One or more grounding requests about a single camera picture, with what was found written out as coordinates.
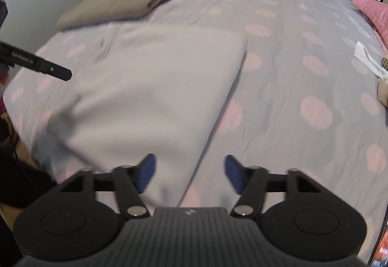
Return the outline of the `smartphone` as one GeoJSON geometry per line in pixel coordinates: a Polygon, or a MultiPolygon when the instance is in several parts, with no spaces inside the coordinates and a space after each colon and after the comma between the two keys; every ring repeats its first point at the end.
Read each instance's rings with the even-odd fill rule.
{"type": "Polygon", "coordinates": [[[378,240],[373,248],[368,266],[387,267],[388,266],[388,231],[387,231],[387,213],[385,213],[383,225],[378,240]]]}

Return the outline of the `black white garment pile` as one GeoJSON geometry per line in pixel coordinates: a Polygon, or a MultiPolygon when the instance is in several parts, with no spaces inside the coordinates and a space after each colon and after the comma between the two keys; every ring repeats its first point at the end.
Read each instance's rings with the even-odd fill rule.
{"type": "Polygon", "coordinates": [[[378,78],[377,99],[387,108],[387,70],[369,54],[361,42],[356,43],[354,56],[378,78]]]}

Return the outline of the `folded beige garment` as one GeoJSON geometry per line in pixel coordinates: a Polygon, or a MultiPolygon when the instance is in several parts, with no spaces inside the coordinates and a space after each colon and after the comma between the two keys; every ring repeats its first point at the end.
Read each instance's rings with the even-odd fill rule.
{"type": "Polygon", "coordinates": [[[60,31],[125,19],[139,19],[170,0],[84,0],[57,21],[60,31]]]}

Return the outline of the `pink pillow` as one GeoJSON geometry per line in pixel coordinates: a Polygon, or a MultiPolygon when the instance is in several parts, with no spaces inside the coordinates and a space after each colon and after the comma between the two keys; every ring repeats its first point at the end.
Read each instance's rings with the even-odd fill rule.
{"type": "Polygon", "coordinates": [[[383,51],[387,54],[387,4],[376,0],[352,0],[378,32],[383,51]]]}

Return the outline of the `grey pink-dotted bed sheet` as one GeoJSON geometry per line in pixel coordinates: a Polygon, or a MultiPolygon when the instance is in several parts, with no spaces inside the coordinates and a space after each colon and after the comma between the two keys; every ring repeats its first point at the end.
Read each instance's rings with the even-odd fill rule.
{"type": "Polygon", "coordinates": [[[158,161],[151,206],[236,201],[224,158],[272,172],[300,169],[359,211],[367,261],[387,206],[387,112],[375,75],[354,55],[383,56],[372,26],[349,0],[171,0],[151,25],[227,29],[247,35],[243,66],[198,152],[158,161]]]}

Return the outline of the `white cream sweatshirt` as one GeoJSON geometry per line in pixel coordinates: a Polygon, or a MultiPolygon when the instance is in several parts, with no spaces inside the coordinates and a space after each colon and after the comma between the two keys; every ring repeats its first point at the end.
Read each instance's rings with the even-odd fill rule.
{"type": "Polygon", "coordinates": [[[241,68],[247,37],[202,27],[113,23],[34,141],[59,181],[156,156],[145,198],[180,202],[241,68]]]}

